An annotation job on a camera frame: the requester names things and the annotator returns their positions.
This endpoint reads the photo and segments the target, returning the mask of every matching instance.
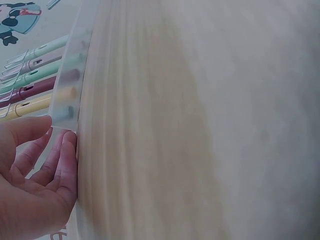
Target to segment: cartoon illustration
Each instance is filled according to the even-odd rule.
[[[0,4],[0,39],[3,45],[19,40],[12,32],[27,34],[38,22],[42,11],[34,2]]]

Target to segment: finger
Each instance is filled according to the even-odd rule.
[[[52,127],[49,128],[47,134],[37,140],[32,141],[16,158],[11,166],[11,171],[14,168],[18,169],[23,177],[27,176],[34,168],[38,158],[45,150],[52,135]]]
[[[77,136],[73,132],[67,132],[63,136],[62,144],[70,142],[72,143],[73,147],[76,148],[77,146]],[[46,188],[56,192],[60,186],[60,179],[61,179],[61,172],[65,168],[65,162],[62,158],[60,158],[58,166],[56,168],[53,181],[50,182]]]
[[[57,136],[54,146],[51,149],[48,157],[46,158],[44,164],[41,169],[37,171],[30,180],[42,185],[46,186],[50,183],[55,176],[57,165],[60,158],[61,145],[64,139],[64,135],[69,132],[68,130],[62,130]]]
[[[66,210],[71,212],[77,199],[78,162],[76,158],[76,135],[73,132],[68,132],[65,135],[73,138],[73,141],[63,142],[61,146],[57,168],[57,174],[60,174],[60,183],[56,193],[63,199]]]
[[[42,137],[49,130],[51,123],[50,116],[42,116],[25,117],[0,124],[0,175],[10,180],[16,147]]]
[[[8,138],[13,138],[15,146],[42,137],[50,128],[52,119],[49,115],[39,117],[24,117],[5,122],[4,125],[10,132]]]

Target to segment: hand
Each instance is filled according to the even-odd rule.
[[[77,199],[76,142],[63,130],[41,169],[30,179],[52,134],[50,116],[0,124],[0,239],[35,239],[67,223]],[[32,141],[16,156],[16,147]]]

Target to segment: pen clip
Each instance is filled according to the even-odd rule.
[[[9,59],[6,61],[7,65],[12,64],[12,63],[16,63],[16,62],[23,61],[23,60],[25,59],[27,53],[28,53],[28,50],[27,50],[26,52],[18,55],[18,56],[14,56],[14,57],[12,57],[12,58],[9,58]]]
[[[5,118],[10,111],[11,103],[8,106],[0,108],[0,119]]]
[[[2,74],[2,75],[8,75],[10,72],[15,72],[15,73],[17,73],[17,72],[19,72],[19,67],[20,67],[20,65],[23,65],[23,62],[21,62],[21,63],[18,64],[18,65],[15,65],[15,66],[11,66],[11,67],[6,68],[5,70],[3,70],[3,71],[1,72],[1,74]]]
[[[26,55],[28,54],[28,52],[29,52],[29,50],[27,50],[27,51],[23,54],[23,56],[26,57]],[[13,86],[15,85],[16,81],[17,81],[18,78],[20,77],[21,69],[22,69],[23,66],[24,66],[23,63],[24,63],[24,58],[22,59],[22,63],[20,63],[21,65],[20,65],[19,68],[17,69],[17,74],[16,74],[16,76],[14,76],[15,74],[13,74],[14,77],[2,81],[2,82],[0,83],[0,86],[1,86],[1,85],[4,85],[4,86],[1,86],[0,89],[2,89],[2,88],[7,88],[7,87],[12,86],[11,91],[14,90],[14,87],[13,87]]]

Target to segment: yellow pen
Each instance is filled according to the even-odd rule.
[[[66,101],[68,99],[73,99],[77,96],[76,88],[66,87],[65,89],[59,91],[58,96],[59,96],[59,102]],[[19,118],[24,115],[27,115],[42,109],[46,109],[50,106],[51,98],[52,98],[52,93],[31,99],[23,103],[14,104],[10,106],[9,110],[8,109],[1,110],[0,123]]]

